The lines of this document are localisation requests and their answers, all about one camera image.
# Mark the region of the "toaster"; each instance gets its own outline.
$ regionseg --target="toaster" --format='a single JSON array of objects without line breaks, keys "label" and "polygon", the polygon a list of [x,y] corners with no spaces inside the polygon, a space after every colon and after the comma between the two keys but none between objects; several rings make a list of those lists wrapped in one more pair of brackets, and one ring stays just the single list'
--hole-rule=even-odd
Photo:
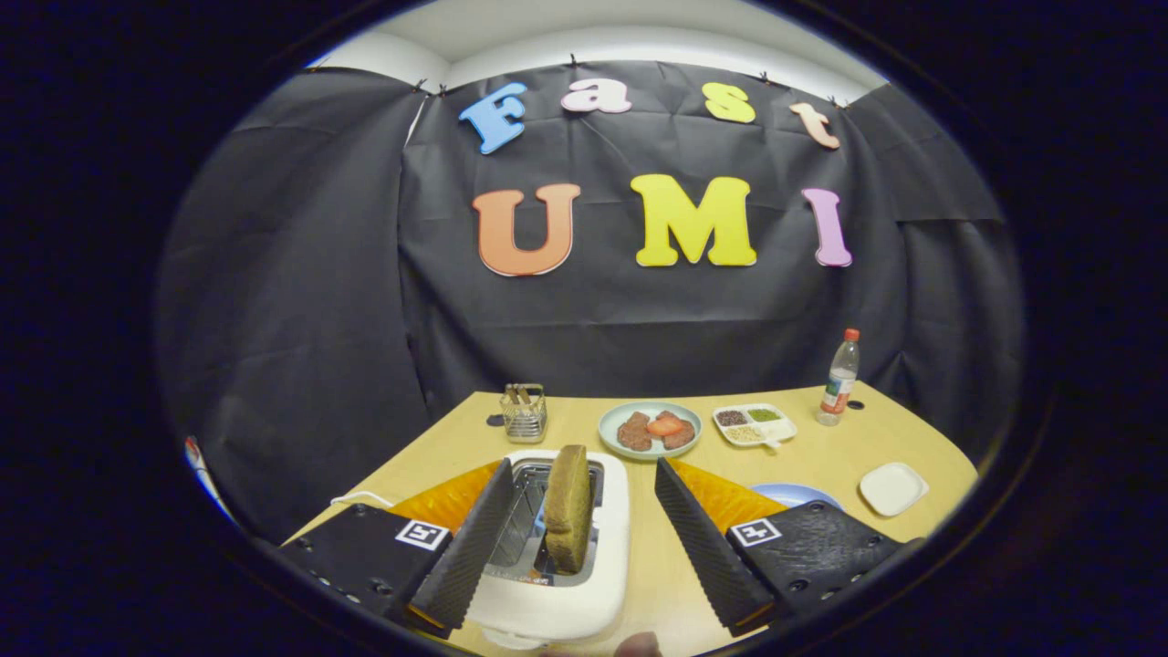
[{"label": "toaster", "polygon": [[606,454],[588,452],[592,528],[584,566],[556,573],[543,542],[543,499],[558,450],[521,450],[512,463],[510,509],[467,609],[485,637],[529,650],[583,641],[620,613],[628,575],[628,476]]}]

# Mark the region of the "light blue plate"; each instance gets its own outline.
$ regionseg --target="light blue plate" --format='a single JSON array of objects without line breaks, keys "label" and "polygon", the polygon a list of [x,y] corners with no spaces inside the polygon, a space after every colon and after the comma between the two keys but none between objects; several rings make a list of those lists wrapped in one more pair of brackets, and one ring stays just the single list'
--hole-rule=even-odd
[{"label": "light blue plate", "polygon": [[[694,440],[677,449],[665,449],[665,444],[661,442],[661,438],[653,438],[653,447],[646,451],[628,449],[627,447],[620,444],[617,440],[617,430],[620,429],[621,424],[628,421],[633,413],[641,412],[645,415],[648,415],[652,421],[662,410],[672,412],[677,417],[681,417],[693,424]],[[605,413],[604,417],[600,419],[599,430],[600,442],[620,456],[627,456],[628,458],[634,458],[637,461],[656,461],[659,456],[672,458],[674,456],[681,456],[682,454],[694,449],[694,445],[697,444],[697,440],[702,437],[702,419],[698,417],[693,410],[689,410],[684,406],[677,406],[676,403],[669,403],[667,401],[632,401],[623,403],[609,413]]]},{"label": "light blue plate", "polygon": [[834,497],[811,486],[799,484],[759,484],[752,486],[751,490],[786,506],[799,506],[808,502],[822,499],[840,511],[844,511],[843,505],[836,502]]}]

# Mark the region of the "beans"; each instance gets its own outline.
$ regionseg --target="beans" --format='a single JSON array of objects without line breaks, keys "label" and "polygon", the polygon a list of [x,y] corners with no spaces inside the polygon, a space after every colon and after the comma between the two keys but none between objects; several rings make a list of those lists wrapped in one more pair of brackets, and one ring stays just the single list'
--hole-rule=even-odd
[{"label": "beans", "polygon": [[717,414],[718,424],[723,427],[734,427],[735,424],[745,424],[746,416],[737,410],[723,410]]}]

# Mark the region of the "toaster slot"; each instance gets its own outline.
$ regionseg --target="toaster slot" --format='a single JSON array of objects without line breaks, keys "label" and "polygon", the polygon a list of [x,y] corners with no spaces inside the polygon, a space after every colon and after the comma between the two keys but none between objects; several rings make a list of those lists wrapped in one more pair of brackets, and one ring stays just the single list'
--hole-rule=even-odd
[{"label": "toaster slot", "polygon": [[[515,469],[510,513],[499,535],[484,574],[535,586],[568,587],[583,583],[592,573],[599,531],[591,528],[584,567],[573,575],[556,573],[544,545],[543,498],[548,492],[551,462],[523,461]],[[589,463],[593,509],[604,500],[604,469]]]}]

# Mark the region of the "letter m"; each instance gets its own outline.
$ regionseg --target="letter m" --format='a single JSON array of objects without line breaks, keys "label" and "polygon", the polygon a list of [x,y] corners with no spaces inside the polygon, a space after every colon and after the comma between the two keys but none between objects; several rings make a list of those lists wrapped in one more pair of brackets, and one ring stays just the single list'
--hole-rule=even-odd
[{"label": "letter m", "polygon": [[669,267],[677,262],[677,251],[669,245],[670,230],[690,263],[702,258],[711,233],[711,263],[746,267],[758,261],[746,231],[750,185],[745,180],[721,177],[710,180],[697,207],[672,175],[638,175],[630,185],[645,201],[645,248],[637,251],[641,267]]}]

